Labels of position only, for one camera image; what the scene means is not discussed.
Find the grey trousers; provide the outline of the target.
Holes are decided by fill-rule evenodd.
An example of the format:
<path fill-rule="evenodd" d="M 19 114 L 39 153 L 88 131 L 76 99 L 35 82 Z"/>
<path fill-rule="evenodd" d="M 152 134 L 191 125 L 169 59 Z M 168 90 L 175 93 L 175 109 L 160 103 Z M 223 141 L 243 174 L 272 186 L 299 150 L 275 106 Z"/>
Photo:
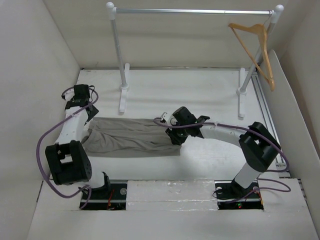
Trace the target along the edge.
<path fill-rule="evenodd" d="M 151 119 L 95 117 L 90 121 L 81 144 L 90 157 L 150 158 L 179 156 L 166 129 Z"/>

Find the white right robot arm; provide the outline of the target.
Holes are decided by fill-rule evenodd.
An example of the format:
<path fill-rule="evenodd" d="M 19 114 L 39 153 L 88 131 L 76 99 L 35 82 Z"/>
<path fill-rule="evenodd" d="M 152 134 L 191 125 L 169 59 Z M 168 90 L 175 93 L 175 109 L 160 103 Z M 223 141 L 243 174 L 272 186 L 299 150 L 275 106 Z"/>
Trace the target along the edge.
<path fill-rule="evenodd" d="M 172 144 L 182 145 L 188 137 L 222 141 L 241 149 L 245 164 L 231 183 L 216 191 L 219 199 L 239 199 L 251 190 L 251 184 L 265 173 L 281 151 L 281 146 L 267 128 L 255 121 L 248 127 L 210 122 L 210 117 L 195 117 L 186 107 L 178 108 L 169 117 L 162 115 L 167 124 L 166 134 Z"/>

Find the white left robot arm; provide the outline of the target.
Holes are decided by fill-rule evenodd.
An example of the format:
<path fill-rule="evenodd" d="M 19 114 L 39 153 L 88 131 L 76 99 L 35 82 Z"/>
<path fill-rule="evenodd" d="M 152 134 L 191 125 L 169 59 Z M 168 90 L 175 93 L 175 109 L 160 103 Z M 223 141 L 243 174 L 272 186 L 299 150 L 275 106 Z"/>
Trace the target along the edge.
<path fill-rule="evenodd" d="M 111 194 L 111 183 L 105 172 L 101 172 L 99 180 L 90 181 L 93 177 L 91 162 L 84 150 L 82 140 L 85 127 L 98 114 L 94 106 L 99 95 L 93 85 L 77 84 L 61 94 L 66 101 L 64 108 L 65 119 L 52 128 L 62 126 L 61 132 L 53 145 L 45 148 L 45 157 L 53 181 L 47 180 L 51 189 L 63 198 L 55 186 L 86 183 L 88 186 L 79 190 L 91 188 L 100 198 L 107 198 Z"/>

